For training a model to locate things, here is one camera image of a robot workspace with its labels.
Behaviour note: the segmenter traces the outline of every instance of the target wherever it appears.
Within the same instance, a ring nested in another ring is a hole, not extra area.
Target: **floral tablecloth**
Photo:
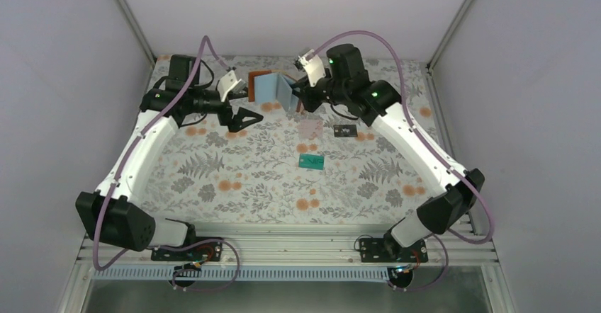
[[[159,57],[150,86],[168,73],[170,57]],[[248,72],[260,69],[302,76],[291,57],[223,58],[244,79]],[[224,73],[214,59],[206,61],[216,78]],[[365,59],[365,65],[372,80],[385,79],[398,87],[394,61]],[[419,63],[404,61],[403,74],[412,113],[436,139]],[[245,98],[232,104],[235,111],[243,106],[265,118],[238,133],[219,126],[216,115],[182,128],[152,172],[144,210],[194,222],[394,223],[429,197],[414,168],[363,123],[345,120],[325,106],[301,114],[285,112],[277,102],[257,105]],[[195,119],[192,115],[186,121]],[[322,125],[320,136],[303,138],[299,129],[306,121]],[[350,123],[357,124],[358,137],[334,137],[334,124]],[[324,169],[298,167],[302,153],[323,155]]]

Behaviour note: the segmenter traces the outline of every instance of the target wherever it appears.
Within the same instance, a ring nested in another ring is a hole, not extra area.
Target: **black mounting plate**
[[[207,239],[221,239],[220,237],[196,237],[196,240],[191,244],[195,244],[196,242],[207,240]],[[158,251],[152,250],[152,255],[150,259],[153,261],[201,261],[204,260],[205,257],[208,256],[208,252],[210,251],[208,248],[203,248],[204,246],[211,246],[215,251],[210,260],[207,261],[220,261],[221,260],[221,251],[223,250],[223,244],[221,242],[209,242],[207,244],[202,244],[196,248],[189,249],[187,251],[166,251],[164,249],[159,249]]]
[[[399,247],[399,252],[391,256],[388,252],[383,238],[364,237],[359,239],[359,250],[361,253],[361,262],[370,263],[391,263],[391,262],[407,262],[414,263],[416,252],[420,258],[420,263],[428,261],[428,252],[424,240],[419,240],[413,245],[402,248]]]

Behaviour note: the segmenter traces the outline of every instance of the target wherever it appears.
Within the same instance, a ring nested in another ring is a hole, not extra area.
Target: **metal grate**
[[[235,267],[203,266],[177,280],[224,281],[234,276]],[[94,280],[171,280],[173,266],[114,265],[94,273]],[[268,267],[243,266],[238,281],[362,281],[381,283],[388,277],[385,267]]]

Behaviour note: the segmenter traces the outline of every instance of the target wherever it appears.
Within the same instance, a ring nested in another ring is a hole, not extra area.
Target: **card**
[[[355,124],[334,124],[334,137],[357,137]]]
[[[324,157],[320,155],[300,154],[298,166],[307,169],[323,170]]]

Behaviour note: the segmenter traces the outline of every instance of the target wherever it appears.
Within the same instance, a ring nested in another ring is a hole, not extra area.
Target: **green card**
[[[324,157],[320,155],[300,154],[298,166],[307,169],[323,170]]]

